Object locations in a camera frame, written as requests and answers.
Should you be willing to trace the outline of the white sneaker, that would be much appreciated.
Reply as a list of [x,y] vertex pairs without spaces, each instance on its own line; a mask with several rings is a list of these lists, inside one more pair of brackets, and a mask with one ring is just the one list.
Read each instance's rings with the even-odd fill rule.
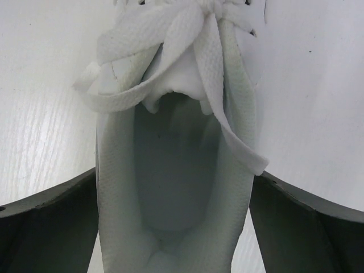
[[72,88],[97,113],[105,272],[230,272],[254,177],[265,1],[115,1]]

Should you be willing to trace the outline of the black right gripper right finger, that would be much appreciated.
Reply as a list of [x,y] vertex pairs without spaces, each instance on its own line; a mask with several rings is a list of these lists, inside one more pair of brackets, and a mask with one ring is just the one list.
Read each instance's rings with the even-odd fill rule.
[[363,272],[363,212],[264,172],[250,213],[266,272]]

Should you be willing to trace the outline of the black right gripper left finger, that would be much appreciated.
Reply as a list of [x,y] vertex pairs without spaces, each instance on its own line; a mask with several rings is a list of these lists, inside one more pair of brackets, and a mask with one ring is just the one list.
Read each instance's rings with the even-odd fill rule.
[[98,232],[96,172],[1,205],[1,272],[87,272]]

